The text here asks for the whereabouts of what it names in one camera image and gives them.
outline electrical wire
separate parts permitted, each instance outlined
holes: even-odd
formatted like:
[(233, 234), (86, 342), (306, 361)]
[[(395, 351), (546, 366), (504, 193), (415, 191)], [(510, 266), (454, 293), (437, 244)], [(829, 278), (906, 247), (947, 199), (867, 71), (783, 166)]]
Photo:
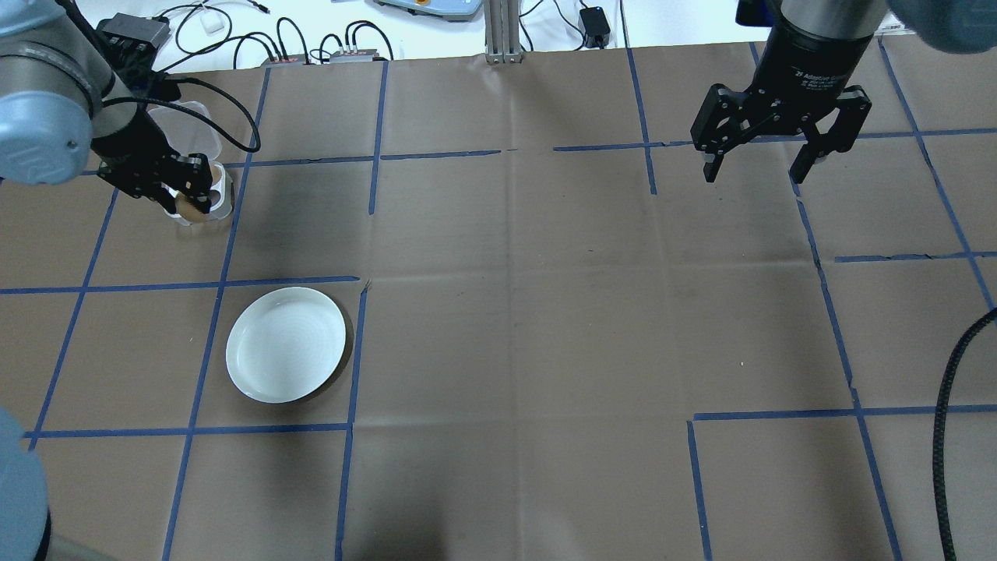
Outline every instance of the electrical wire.
[(217, 123), (215, 123), (214, 121), (212, 121), (208, 117), (205, 117), (204, 115), (198, 113), (197, 111), (188, 109), (188, 108), (186, 108), (186, 107), (184, 107), (182, 105), (178, 105), (176, 103), (171, 103), (171, 102), (161, 101), (161, 100), (155, 100), (155, 99), (152, 99), (152, 98), (122, 97), (122, 98), (114, 98), (114, 99), (111, 99), (111, 100), (108, 100), (108, 101), (104, 102), (104, 107), (113, 107), (113, 106), (121, 105), (121, 104), (125, 104), (125, 103), (137, 103), (137, 104), (142, 104), (142, 105), (157, 105), (157, 106), (160, 106), (160, 107), (168, 107), (168, 108), (173, 109), (175, 111), (180, 111), (181, 113), (185, 113), (187, 115), (190, 115), (191, 117), (194, 117), (195, 119), (198, 119), (199, 121), (205, 123), (209, 127), (215, 129), (218, 132), (218, 134), (221, 135), (226, 141), (230, 142), (232, 144), (232, 146), (234, 146), (235, 148), (238, 148), (239, 150), (241, 150), (243, 152), (248, 152), (250, 154), (259, 152), (259, 149), (261, 148), (262, 145), (260, 143), (259, 129), (256, 126), (256, 121), (252, 118), (251, 115), (249, 115), (249, 110), (247, 110), (244, 105), (242, 105), (241, 103), (239, 103), (239, 101), (237, 99), (233, 98), (228, 92), (222, 90), (221, 88), (218, 88), (217, 86), (214, 86), (212, 84), (208, 84), (207, 82), (204, 82), (203, 80), (199, 80), (197, 78), (179, 78), (179, 79), (168, 80), (168, 81), (172, 82), (174, 84), (193, 84), (195, 86), (200, 86), (202, 88), (206, 88), (208, 90), (211, 90), (212, 92), (215, 92), (216, 94), (222, 96), (223, 98), (225, 98), (226, 100), (228, 100), (229, 102), (231, 102), (232, 105), (234, 105), (242, 113), (243, 117), (246, 118), (246, 121), (249, 122), (249, 127), (252, 129), (253, 146), (251, 146), (251, 147), (250, 146), (245, 146), (244, 144), (242, 144), (239, 141), (235, 140), (230, 134), (228, 134), (227, 131), (225, 131), (224, 129), (222, 129)]
[[(580, 29), (578, 29), (578, 26), (574, 25), (566, 17), (564, 17), (564, 12), (561, 11), (560, 3), (558, 3), (557, 0), (553, 0), (553, 2), (554, 2), (554, 6), (557, 8), (557, 14), (560, 16), (560, 18), (562, 20), (564, 20), (564, 23), (566, 23), (568, 25), (568, 27), (570, 27), (571, 29), (573, 29), (575, 32), (578, 33), (578, 35), (581, 36), (581, 44), (578, 45), (577, 47), (575, 47), (574, 49), (572, 49), (573, 51), (580, 51), (585, 46), (585, 34)], [(522, 30), (522, 34), (526, 37), (526, 42), (529, 43), (529, 50), (530, 51), (533, 50), (533, 39), (529, 36), (529, 32), (526, 31), (526, 26), (522, 23), (522, 18), (524, 16), (528, 16), (533, 10), (535, 10), (537, 7), (539, 7), (539, 5), (542, 4), (542, 3), (543, 3), (543, 0), (539, 0), (536, 4), (533, 4), (532, 8), (530, 8), (530, 9), (526, 10), (525, 12), (519, 14), (519, 29)], [(588, 7), (588, 5), (586, 5), (584, 2), (581, 2), (581, 5), (585, 6), (586, 8)]]
[[(180, 51), (183, 52), (185, 55), (192, 54), (194, 51), (188, 51), (184, 49), (183, 46), (180, 44), (180, 31), (183, 29), (183, 26), (185, 26), (187, 22), (190, 21), (190, 18), (193, 17), (193, 15), (198, 12), (198, 10), (208, 10), (208, 11), (218, 12), (219, 14), (224, 16), (226, 22), (228, 23), (227, 29), (225, 30), (225, 39), (228, 39), (232, 36), (232, 29), (233, 29), (232, 17), (228, 15), (228, 12), (220, 8), (215, 8), (214, 6), (208, 6), (207, 0), (202, 0), (200, 3), (197, 4), (180, 4), (178, 6), (173, 6), (172, 8), (166, 8), (165, 10), (160, 12), (160, 15), (158, 17), (165, 17), (166, 14), (170, 12), (174, 12), (176, 10), (182, 10), (185, 8), (189, 8), (190, 11), (183, 16), (183, 19), (180, 20), (179, 25), (176, 26), (176, 31), (173, 32), (173, 42), (176, 43), (176, 47), (180, 49)], [(205, 53), (210, 53), (213, 50), (214, 49), (211, 49), (210, 51), (205, 51)]]
[(578, 33), (578, 35), (581, 35), (581, 40), (584, 41), (585, 34), (582, 33), (580, 29), (578, 29), (578, 26), (574, 25), (573, 23), (568, 21), (566, 17), (564, 17), (564, 12), (560, 11), (560, 3), (558, 3), (557, 0), (554, 0), (554, 6), (557, 7), (557, 14), (560, 15), (562, 20), (564, 20), (564, 23), (566, 23), (568, 27), (570, 27), (571, 29), (575, 30)]
[(327, 61), (323, 61), (322, 60), (321, 54), (323, 52), (328, 53), (329, 54), (329, 60), (332, 60), (332, 55), (333, 54), (329, 53), (329, 51), (325, 50), (325, 42), (328, 41), (329, 39), (335, 39), (336, 40), (336, 44), (339, 45), (339, 50), (340, 51), (343, 50), (343, 40), (340, 39), (338, 35), (336, 35), (335, 33), (330, 33), (330, 34), (326, 35), (325, 37), (322, 38), (322, 41), (318, 44), (318, 51), (319, 51), (319, 55), (320, 55), (318, 57), (319, 58), (319, 64), (325, 64), (327, 62)]
[[(322, 57), (322, 53), (325, 53), (325, 54), (327, 54), (329, 56), (328, 57)], [(308, 51), (308, 54), (311, 55), (311, 57), (313, 59), (317, 60), (319, 64), (325, 64), (325, 63), (331, 61), (332, 57), (335, 56), (336, 53), (330, 53), (329, 51), (326, 51), (325, 49), (312, 49), (312, 50)]]
[(229, 43), (231, 41), (238, 41), (239, 39), (242, 39), (243, 37), (245, 37), (245, 35), (235, 35), (233, 37), (229, 37), (228, 39), (223, 39), (221, 41), (218, 41), (217, 43), (212, 43), (212, 44), (208, 45), (207, 47), (204, 47), (203, 49), (201, 49), (199, 51), (194, 51), (194, 52), (190, 53), (189, 55), (181, 58), (180, 60), (178, 60), (178, 61), (176, 61), (176, 62), (174, 62), (174, 63), (172, 63), (170, 65), (167, 65), (165, 68), (159, 70), (159, 72), (168, 72), (168, 71), (172, 70), (173, 68), (176, 68), (177, 66), (185, 63), (186, 61), (188, 61), (188, 60), (190, 60), (190, 59), (192, 59), (194, 57), (198, 57), (200, 55), (203, 55), (203, 54), (206, 54), (206, 53), (210, 53), (210, 52), (214, 51), (215, 49), (217, 49), (218, 47), (224, 45), (225, 43)]
[(955, 381), (955, 371), (970, 341), (988, 324), (997, 320), (997, 307), (972, 324), (952, 349), (945, 365), (945, 374), (938, 388), (938, 402), (935, 405), (934, 433), (931, 441), (931, 481), (934, 484), (935, 514), (938, 517), (938, 535), (945, 561), (955, 561), (955, 544), (952, 541), (952, 528), (948, 520), (948, 502), (945, 498), (945, 418), (948, 415), (948, 398)]
[(309, 62), (308, 62), (308, 44), (305, 42), (305, 35), (304, 35), (304, 33), (301, 33), (301, 28), (298, 27), (298, 24), (294, 23), (294, 20), (292, 20), (291, 18), (284, 18), (284, 17), (282, 17), (282, 18), (277, 19), (277, 43), (280, 44), (280, 52), (284, 56), (284, 60), (288, 60), (288, 57), (287, 57), (287, 48), (284, 47), (284, 40), (280, 36), (280, 24), (284, 23), (285, 21), (287, 23), (291, 24), (291, 26), (294, 27), (294, 30), (298, 32), (298, 37), (301, 39), (301, 50), (302, 50), (302, 54), (305, 57), (305, 64), (309, 64)]
[(623, 46), (630, 48), (630, 32), (626, 27), (626, 12), (623, 11), (623, 0), (620, 0), (620, 21), (623, 22)]
[(388, 56), (391, 58), (391, 60), (395, 60), (395, 50), (391, 48), (391, 41), (388, 40), (388, 36), (385, 35), (383, 31), (381, 31), (380, 27), (374, 25), (371, 22), (363, 22), (360, 25), (353, 28), (353, 36), (351, 38), (353, 40), (353, 46), (354, 47), (357, 46), (357, 32), (365, 27), (369, 27), (374, 31), (378, 32), (381, 38), (384, 39), (384, 44), (388, 46)]
[[(526, 26), (522, 25), (522, 20), (519, 20), (519, 29), (522, 30), (522, 35), (526, 38), (526, 41), (529, 43), (529, 50), (532, 51), (533, 50), (533, 39), (529, 36), (529, 32), (526, 31)], [(520, 49), (522, 48), (522, 43), (519, 43), (519, 48)]]
[(238, 67), (239, 49), (242, 47), (242, 43), (245, 42), (246, 39), (252, 39), (253, 41), (259, 43), (260, 45), (263, 45), (263, 48), (266, 49), (266, 60), (270, 62), (273, 62), (275, 60), (273, 58), (273, 51), (270, 50), (270, 47), (268, 47), (266, 43), (263, 42), (262, 39), (256, 38), (256, 35), (263, 35), (264, 37), (266, 36), (266, 34), (261, 31), (253, 31), (252, 33), (246, 33), (245, 35), (243, 35), (239, 39), (239, 42), (235, 44), (235, 52), (232, 53), (232, 70), (238, 70), (239, 68)]
[(520, 18), (524, 18), (524, 17), (528, 16), (529, 14), (533, 13), (533, 10), (535, 10), (536, 8), (539, 8), (540, 4), (542, 4), (542, 3), (543, 3), (543, 0), (538, 0), (535, 4), (533, 4), (532, 8), (530, 8), (530, 9), (526, 10), (525, 12), (519, 14), (519, 17)]

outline blue device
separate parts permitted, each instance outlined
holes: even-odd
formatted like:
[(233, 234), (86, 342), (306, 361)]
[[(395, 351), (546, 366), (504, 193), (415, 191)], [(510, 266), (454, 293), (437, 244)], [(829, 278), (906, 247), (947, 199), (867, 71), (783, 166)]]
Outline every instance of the blue device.
[(411, 14), (440, 16), (448, 21), (468, 21), (475, 17), (483, 0), (376, 0), (385, 6), (398, 6)]

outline black coiled cable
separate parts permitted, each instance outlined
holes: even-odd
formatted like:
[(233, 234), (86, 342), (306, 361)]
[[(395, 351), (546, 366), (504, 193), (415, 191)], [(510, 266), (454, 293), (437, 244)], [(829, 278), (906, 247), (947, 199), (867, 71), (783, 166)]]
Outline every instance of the black coiled cable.
[(941, 550), (945, 561), (955, 561), (955, 544), (952, 542), (952, 528), (948, 521), (948, 502), (945, 499), (945, 417), (948, 415), (948, 397), (952, 393), (955, 371), (959, 367), (966, 347), (980, 331), (997, 319), (997, 307), (980, 317), (952, 349), (945, 365), (945, 375), (938, 388), (938, 403), (935, 405), (934, 436), (931, 442), (931, 480), (935, 491), (935, 514), (938, 515), (938, 534), (941, 537)]

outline white plate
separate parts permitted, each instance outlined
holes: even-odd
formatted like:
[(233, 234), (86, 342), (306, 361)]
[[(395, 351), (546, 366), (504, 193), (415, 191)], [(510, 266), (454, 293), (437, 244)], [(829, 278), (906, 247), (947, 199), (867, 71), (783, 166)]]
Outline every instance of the white plate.
[(249, 305), (232, 326), (225, 364), (242, 393), (264, 403), (304, 397), (329, 379), (346, 348), (346, 321), (329, 296), (281, 288)]

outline blue tape grid line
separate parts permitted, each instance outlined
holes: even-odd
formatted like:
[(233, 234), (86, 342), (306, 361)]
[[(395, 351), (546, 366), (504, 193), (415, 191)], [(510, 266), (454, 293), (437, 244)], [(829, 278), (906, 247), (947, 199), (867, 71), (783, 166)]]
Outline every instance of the blue tape grid line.
[(374, 214), (377, 210), (377, 176), (381, 164), (381, 138), (384, 132), (384, 102), (388, 92), (388, 63), (381, 63), (381, 94), (377, 103), (377, 131), (374, 134), (374, 167), (371, 170), (371, 200), (367, 205), (367, 213)]
[[(42, 425), (45, 424), (45, 417), (49, 413), (49, 406), (52, 404), (52, 396), (55, 394), (56, 384), (59, 383), (59, 375), (62, 373), (63, 363), (66, 361), (66, 352), (69, 350), (69, 343), (73, 338), (73, 330), (76, 328), (76, 322), (80, 318), (80, 309), (83, 308), (83, 300), (87, 295), (86, 289), (90, 285), (91, 277), (94, 275), (94, 268), (97, 266), (97, 258), (101, 254), (101, 247), (104, 245), (104, 237), (108, 233), (108, 224), (111, 222), (111, 214), (114, 213), (115, 203), (117, 201), (118, 190), (114, 190), (111, 193), (111, 201), (108, 203), (108, 209), (104, 213), (104, 221), (101, 223), (101, 231), (97, 235), (97, 241), (94, 243), (94, 252), (90, 256), (90, 264), (87, 265), (87, 273), (84, 275), (83, 283), (80, 285), (80, 295), (76, 298), (76, 305), (73, 307), (73, 315), (70, 316), (69, 325), (66, 327), (66, 335), (63, 337), (62, 347), (59, 349), (59, 358), (56, 359), (56, 365), (52, 371), (52, 378), (49, 380), (49, 388), (45, 392), (45, 400), (42, 401), (42, 408), (38, 412), (38, 420), (35, 422), (36, 434), (42, 430)], [(34, 450), (37, 445), (38, 437), (32, 436), (31, 442), (28, 444), (28, 449)]]
[(837, 320), (837, 311), (834, 309), (834, 300), (831, 297), (831, 290), (828, 288), (828, 277), (821, 263), (821, 254), (818, 251), (817, 239), (814, 237), (814, 229), (811, 226), (810, 218), (807, 215), (807, 206), (800, 192), (800, 186), (790, 178), (793, 186), (793, 194), (797, 198), (797, 208), (800, 211), (800, 220), (803, 221), (804, 229), (807, 231), (807, 240), (810, 242), (811, 255), (814, 259), (814, 267), (817, 269), (818, 277), (821, 280), (821, 292), (824, 295), (824, 304), (828, 310), (828, 319), (831, 321), (831, 330), (834, 333), (834, 343), (837, 345), (837, 353), (841, 360), (841, 368), (844, 370), (844, 378), (851, 392), (851, 402), (853, 405), (853, 415), (858, 424), (858, 433), (862, 439), (862, 447), (865, 450), (865, 459), (869, 464), (869, 473), (872, 477), (872, 486), (875, 489), (876, 500), (879, 502), (879, 512), (882, 515), (883, 525), (886, 529), (886, 537), (889, 540), (889, 547), (893, 552), (894, 561), (903, 559), (900, 553), (900, 543), (896, 538), (896, 529), (893, 527), (893, 517), (889, 512), (889, 505), (886, 502), (886, 492), (882, 488), (882, 478), (879, 475), (879, 466), (875, 459), (875, 452), (872, 449), (872, 440), (869, 437), (868, 426), (865, 424), (865, 415), (862, 410), (861, 399), (858, 392), (852, 386), (853, 373), (851, 361), (848, 358), (847, 349), (844, 346), (844, 337), (841, 335), (841, 326)]
[[(260, 123), (263, 117), (263, 107), (266, 103), (266, 92), (270, 84), (270, 69), (267, 68), (263, 74), (263, 85), (259, 95), (259, 103), (256, 106), (256, 123)], [(201, 358), (200, 373), (197, 376), (197, 387), (193, 396), (193, 404), (190, 407), (190, 420), (187, 423), (186, 439), (183, 442), (183, 454), (180, 457), (179, 473), (176, 476), (176, 488), (173, 491), (173, 503), (169, 510), (169, 523), (166, 527), (166, 542), (163, 546), (163, 561), (169, 559), (172, 550), (173, 535), (176, 530), (176, 517), (179, 514), (180, 500), (183, 496), (183, 484), (186, 478), (187, 465), (190, 460), (190, 448), (193, 445), (193, 431), (197, 424), (197, 413), (200, 408), (201, 394), (204, 391), (204, 379), (207, 376), (207, 365), (211, 358), (211, 348), (214, 344), (214, 333), (218, 327), (218, 315), (221, 311), (221, 301), (225, 293), (225, 281), (228, 278), (228, 267), (232, 260), (232, 249), (235, 246), (235, 235), (238, 232), (239, 217), (242, 213), (242, 202), (245, 200), (246, 183), (249, 179), (249, 165), (252, 163), (252, 154), (246, 154), (245, 163), (242, 167), (242, 177), (239, 185), (239, 192), (235, 199), (235, 208), (232, 210), (232, 226), (228, 232), (228, 245), (225, 248), (225, 258), (221, 266), (221, 274), (218, 277), (217, 296), (214, 299), (214, 310), (211, 313), (211, 324), (207, 331), (207, 342), (204, 344), (204, 355)]]
[(689, 461), (692, 464), (692, 486), (696, 494), (696, 512), (699, 514), (699, 533), (703, 541), (703, 559), (713, 561), (713, 546), (710, 545), (710, 527), (706, 519), (706, 497), (703, 494), (703, 476), (699, 468), (699, 448), (696, 446), (696, 429), (692, 421), (686, 421), (689, 434)]
[(762, 58), (758, 56), (758, 47), (755, 46), (755, 42), (749, 42), (748, 48), (751, 49), (751, 58), (755, 61), (755, 66), (758, 66), (762, 62)]
[(973, 269), (973, 274), (976, 276), (976, 282), (979, 284), (980, 291), (983, 293), (983, 299), (987, 303), (987, 308), (992, 309), (994, 307), (994, 300), (990, 295), (990, 289), (987, 287), (987, 283), (983, 279), (983, 272), (980, 270), (980, 265), (976, 262), (973, 250), (969, 246), (969, 240), (966, 238), (966, 234), (963, 232), (962, 226), (959, 224), (959, 220), (955, 216), (955, 209), (952, 207), (952, 203), (948, 199), (948, 194), (945, 193), (945, 186), (942, 184), (941, 177), (938, 175), (938, 171), (935, 170), (934, 165), (931, 163), (931, 156), (928, 154), (927, 146), (924, 144), (923, 135), (917, 127), (917, 121), (914, 119), (914, 114), (910, 109), (910, 104), (907, 103), (907, 97), (903, 94), (903, 90), (900, 88), (900, 82), (897, 80), (896, 73), (893, 71), (893, 65), (889, 61), (889, 54), (886, 52), (886, 46), (883, 44), (882, 38), (880, 38), (877, 43), (879, 45), (879, 54), (882, 57), (882, 62), (886, 66), (886, 74), (889, 75), (889, 81), (893, 84), (893, 89), (896, 91), (896, 97), (900, 100), (900, 105), (903, 106), (903, 113), (907, 116), (910, 128), (914, 132), (914, 139), (917, 141), (917, 146), (921, 150), (921, 156), (924, 158), (924, 163), (927, 164), (928, 169), (931, 171), (931, 177), (934, 179), (935, 189), (938, 191), (938, 197), (941, 198), (942, 205), (945, 207), (945, 212), (948, 213), (948, 220), (952, 223), (952, 228), (955, 230), (956, 237), (959, 238), (959, 243), (962, 245), (962, 250), (965, 253), (966, 259), (969, 261), (969, 266)]
[(651, 195), (658, 194), (658, 183), (654, 178), (654, 162), (651, 160), (650, 139), (647, 134), (647, 118), (644, 114), (644, 97), (640, 93), (640, 79), (637, 77), (637, 63), (633, 60), (633, 49), (626, 48), (626, 58), (630, 63), (630, 77), (633, 80), (633, 93), (637, 100), (637, 115), (640, 117), (640, 136), (643, 139), (644, 162), (647, 164), (647, 183)]
[[(913, 407), (873, 407), (862, 410), (866, 417), (893, 415), (933, 415), (934, 405)], [(997, 413), (997, 403), (978, 405), (949, 405), (950, 413)], [(724, 411), (717, 413), (696, 413), (694, 421), (762, 420), (762, 419), (813, 419), (830, 417), (851, 417), (855, 409), (798, 409), (792, 411)]]
[[(902, 415), (933, 415), (934, 405), (908, 407), (873, 407), (864, 408), (866, 417), (902, 416)], [(997, 403), (981, 403), (968, 405), (949, 405), (948, 412), (953, 414), (997, 413)], [(715, 413), (696, 413), (693, 421), (729, 421), (729, 420), (772, 420), (772, 419), (810, 419), (829, 417), (851, 417), (854, 409), (797, 409), (788, 411), (722, 411)], [(198, 426), (193, 433), (202, 434), (267, 434), (276, 432), (340, 432), (346, 431), (348, 422), (338, 423), (306, 423), (306, 424), (260, 424), (246, 426)], [(48, 438), (116, 438), (127, 436), (184, 436), (189, 429), (185, 427), (166, 428), (85, 428), (69, 430), (26, 431), (24, 438), (37, 437), (39, 440)]]
[[(920, 135), (922, 137), (944, 137), (944, 136), (960, 136), (960, 135), (994, 135), (997, 134), (997, 129), (953, 129), (950, 131), (922, 131)], [(868, 139), (910, 139), (914, 138), (916, 135), (911, 132), (894, 132), (894, 133), (860, 133), (858, 135), (859, 140)], [(768, 144), (768, 143), (778, 143), (778, 142), (806, 142), (807, 139), (802, 136), (786, 137), (786, 136), (773, 136), (773, 137), (756, 137), (751, 140), (751, 144)], [(680, 146), (690, 146), (692, 141), (673, 141), (673, 142), (634, 142), (626, 144), (594, 144), (594, 145), (577, 145), (577, 146), (556, 146), (554, 147), (555, 152), (596, 152), (603, 150), (633, 150), (638, 148), (652, 149), (652, 148), (676, 148)]]
[(436, 158), (474, 158), (479, 156), (491, 156), (501, 154), (501, 150), (473, 150), (465, 152), (431, 152), (428, 154), (393, 154), (382, 156), (382, 161), (391, 160), (428, 160)]
[[(973, 257), (979, 259), (997, 258), (997, 252), (973, 252)], [(934, 261), (934, 260), (964, 260), (966, 254), (946, 254), (931, 256), (929, 254), (900, 254), (898, 256), (841, 256), (834, 258), (835, 263), (882, 263), (892, 261)]]
[(346, 430), (346, 423), (260, 424), (246, 426), (199, 426), (170, 428), (89, 428), (25, 432), (25, 438), (109, 438), (122, 436), (186, 436), (201, 434), (268, 434), (274, 432), (336, 432)]
[[(330, 282), (356, 282), (358, 277), (299, 277), (293, 279), (227, 280), (225, 286), (270, 286), (274, 284), (326, 284)], [(164, 284), (113, 284), (107, 286), (43, 286), (40, 288), (2, 288), (2, 294), (58, 294), (77, 292), (145, 292), (152, 290), (190, 290), (218, 288), (221, 282), (167, 282)]]
[(367, 322), (367, 288), (360, 292), (357, 312), (357, 338), (354, 344), (353, 379), (350, 385), (350, 409), (346, 417), (346, 445), (343, 448), (343, 471), (339, 481), (339, 511), (336, 515), (336, 561), (343, 559), (346, 538), (346, 498), (350, 490), (350, 466), (353, 463), (353, 424), (357, 420), (357, 392), (360, 388), (360, 360), (363, 357), (364, 325)]

